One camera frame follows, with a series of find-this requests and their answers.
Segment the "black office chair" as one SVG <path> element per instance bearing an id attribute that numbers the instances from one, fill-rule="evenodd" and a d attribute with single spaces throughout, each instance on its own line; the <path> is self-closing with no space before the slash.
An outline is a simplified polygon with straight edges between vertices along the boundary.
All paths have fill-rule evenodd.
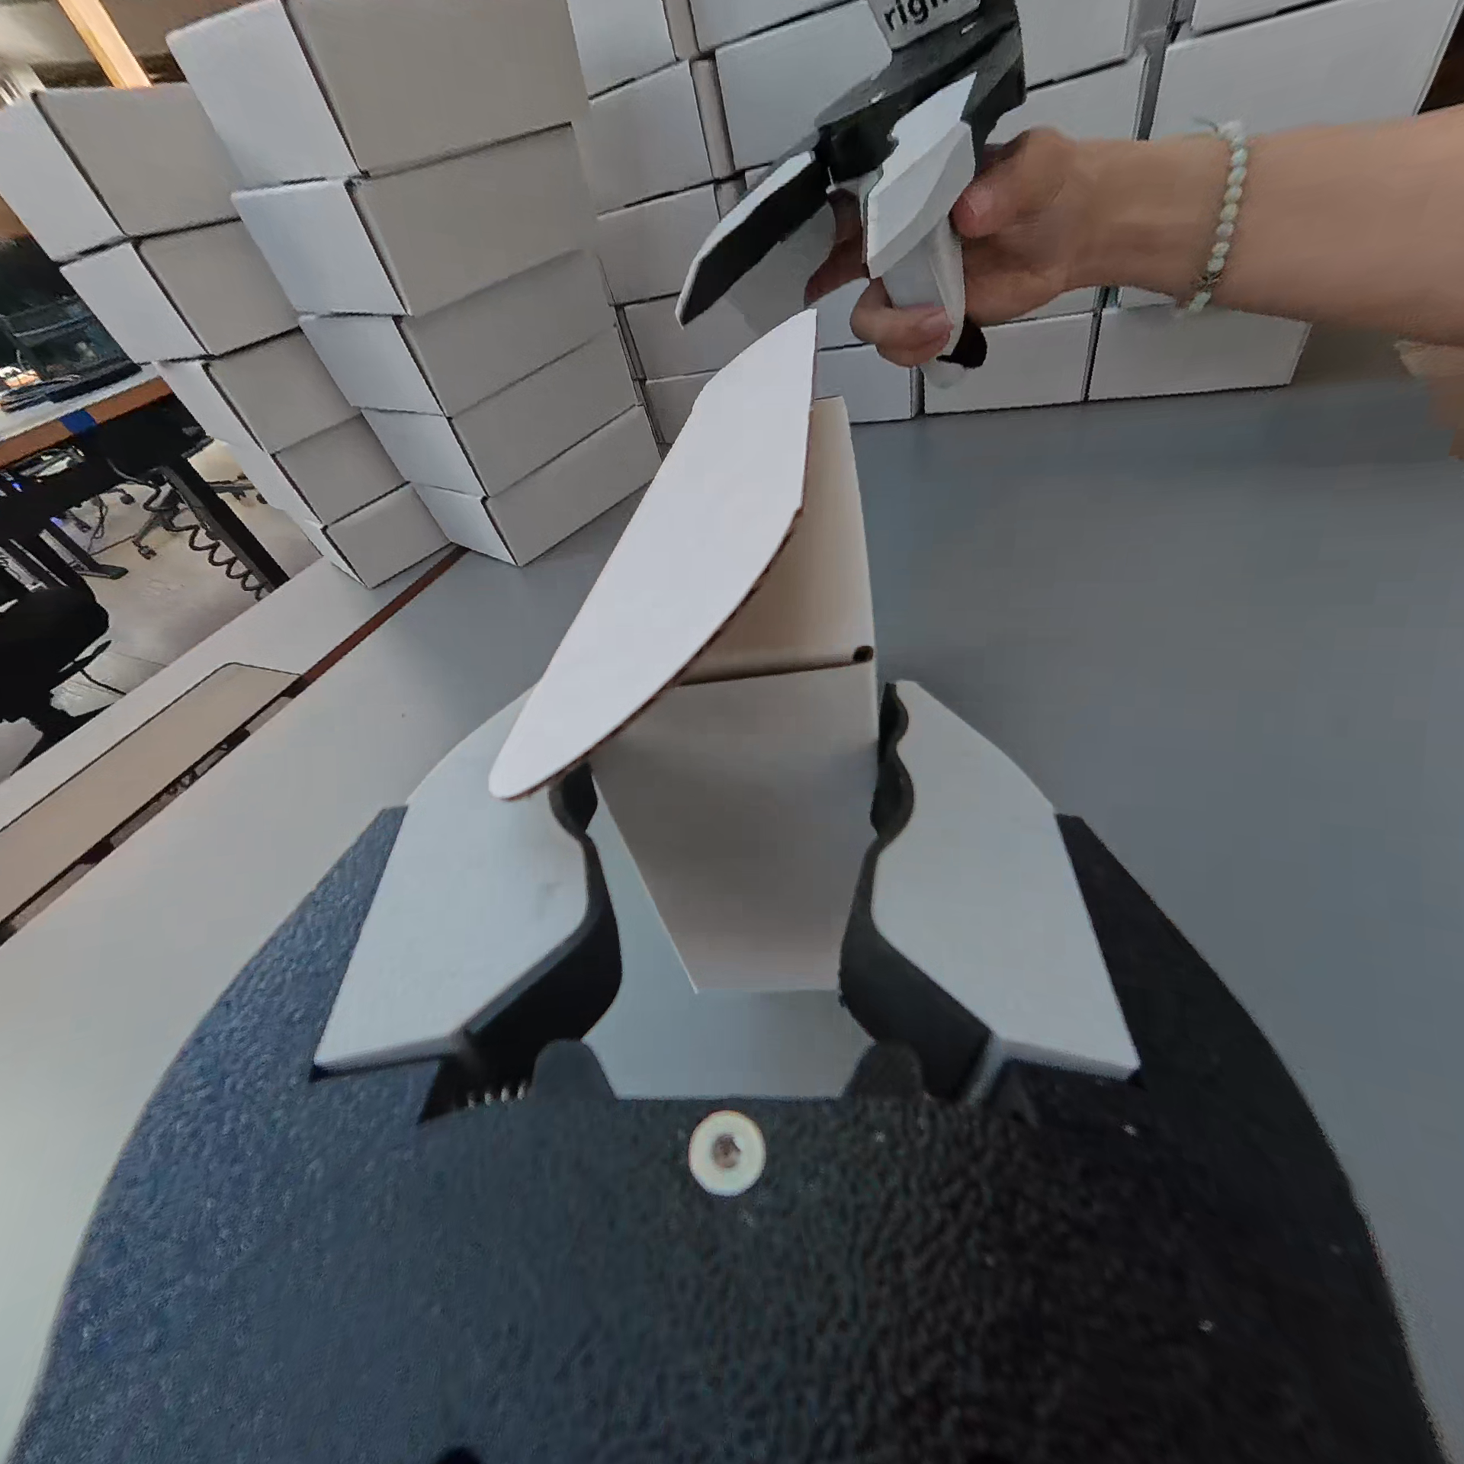
<path id="1" fill-rule="evenodd" d="M 66 712 L 52 694 L 110 646 L 109 631 L 110 619 L 86 587 L 27 589 L 3 567 L 3 722 L 39 733 L 20 765 L 102 712 Z"/>

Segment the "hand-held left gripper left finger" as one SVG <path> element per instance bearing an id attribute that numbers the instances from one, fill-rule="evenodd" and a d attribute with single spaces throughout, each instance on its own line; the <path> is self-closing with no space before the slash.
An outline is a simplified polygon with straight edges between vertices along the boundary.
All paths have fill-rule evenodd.
<path id="1" fill-rule="evenodd" d="M 618 921 L 588 835 L 594 777 L 569 773 L 522 799 L 490 791 L 527 702 L 473 728 L 406 799 L 315 1080 L 429 1066 L 422 1122 L 522 1103 L 540 1054 L 583 1041 L 618 998 Z"/>

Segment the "white cardboard box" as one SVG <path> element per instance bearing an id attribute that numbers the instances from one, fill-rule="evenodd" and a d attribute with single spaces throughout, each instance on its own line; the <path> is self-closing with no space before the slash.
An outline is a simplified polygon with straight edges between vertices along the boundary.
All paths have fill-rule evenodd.
<path id="1" fill-rule="evenodd" d="M 806 309 L 697 398 L 490 791 L 588 767 L 697 991 L 835 991 L 879 696 L 853 430 Z"/>

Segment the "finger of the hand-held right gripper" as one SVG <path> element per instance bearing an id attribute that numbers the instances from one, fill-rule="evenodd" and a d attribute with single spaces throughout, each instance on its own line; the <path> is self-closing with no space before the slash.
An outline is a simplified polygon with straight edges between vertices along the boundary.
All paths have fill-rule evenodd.
<path id="1" fill-rule="evenodd" d="M 810 280 L 827 256 L 830 167 L 806 137 L 699 245 L 675 320 L 691 327 L 727 301 L 748 327 L 779 327 L 806 309 Z"/>
<path id="2" fill-rule="evenodd" d="M 884 282 L 960 282 L 949 212 L 975 180 L 970 82 L 949 82 L 905 113 L 864 198 L 867 267 Z"/>

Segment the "stack of white boxes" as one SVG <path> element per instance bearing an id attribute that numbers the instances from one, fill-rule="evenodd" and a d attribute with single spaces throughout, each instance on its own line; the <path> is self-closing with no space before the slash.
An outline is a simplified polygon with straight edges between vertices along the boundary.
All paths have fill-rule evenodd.
<path id="1" fill-rule="evenodd" d="M 241 2 L 179 82 L 3 96 L 3 206 L 337 571 L 523 566 L 651 480 L 775 327 L 675 301 L 816 119 L 956 2 Z M 1459 2 L 1016 2 L 1024 132 L 1227 140 L 1422 114 Z M 816 303 L 854 422 L 1283 387 L 1307 327 L 1085 282 L 929 387 Z"/>

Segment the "person's right hand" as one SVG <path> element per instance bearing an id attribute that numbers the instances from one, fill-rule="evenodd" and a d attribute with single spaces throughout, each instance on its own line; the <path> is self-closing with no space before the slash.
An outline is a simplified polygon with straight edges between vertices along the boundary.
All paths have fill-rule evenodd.
<path id="1" fill-rule="evenodd" d="M 975 182 L 949 212 L 960 245 L 960 317 L 943 303 L 897 305 L 887 280 L 876 280 L 864 260 L 857 204 L 836 195 L 835 242 L 806 282 L 804 303 L 857 280 L 864 289 L 851 327 L 859 342 L 911 368 L 946 357 L 967 327 L 1024 317 L 1093 282 L 1098 193 L 1129 153 L 1129 140 L 1072 137 L 1045 127 L 988 147 Z"/>

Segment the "person's right forearm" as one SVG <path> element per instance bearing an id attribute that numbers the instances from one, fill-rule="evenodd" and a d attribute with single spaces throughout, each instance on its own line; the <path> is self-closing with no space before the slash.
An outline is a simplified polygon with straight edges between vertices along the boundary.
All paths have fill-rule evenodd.
<path id="1" fill-rule="evenodd" d="M 1181 305 L 1462 345 L 1462 107 L 1131 142 L 1093 280 Z"/>

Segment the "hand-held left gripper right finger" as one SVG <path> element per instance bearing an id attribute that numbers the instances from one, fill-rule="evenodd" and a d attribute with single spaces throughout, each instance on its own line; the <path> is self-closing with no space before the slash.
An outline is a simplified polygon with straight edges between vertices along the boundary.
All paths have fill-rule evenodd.
<path id="1" fill-rule="evenodd" d="M 1012 1064 L 1141 1070 L 1051 799 L 913 680 L 882 692 L 870 825 L 839 998 L 929 1097 L 980 1098 Z"/>

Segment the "wooden desk with black legs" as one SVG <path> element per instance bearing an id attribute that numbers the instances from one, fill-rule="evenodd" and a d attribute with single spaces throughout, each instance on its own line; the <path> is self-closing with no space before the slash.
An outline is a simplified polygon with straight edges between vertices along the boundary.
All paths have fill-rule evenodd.
<path id="1" fill-rule="evenodd" d="M 193 467 L 204 430 L 156 374 L 102 394 L 3 413 L 3 555 L 45 582 L 110 577 L 90 551 L 64 546 L 59 522 L 117 490 L 158 496 L 166 522 L 186 515 L 183 541 L 265 597 L 287 573 L 237 512 L 245 488 L 217 484 Z"/>

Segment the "wooden beam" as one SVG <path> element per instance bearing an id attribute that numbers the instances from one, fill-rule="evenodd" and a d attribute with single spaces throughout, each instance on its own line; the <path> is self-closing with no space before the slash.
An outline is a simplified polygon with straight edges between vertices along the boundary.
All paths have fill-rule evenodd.
<path id="1" fill-rule="evenodd" d="M 155 86 L 103 2 L 59 0 L 57 4 L 112 88 L 143 90 Z"/>

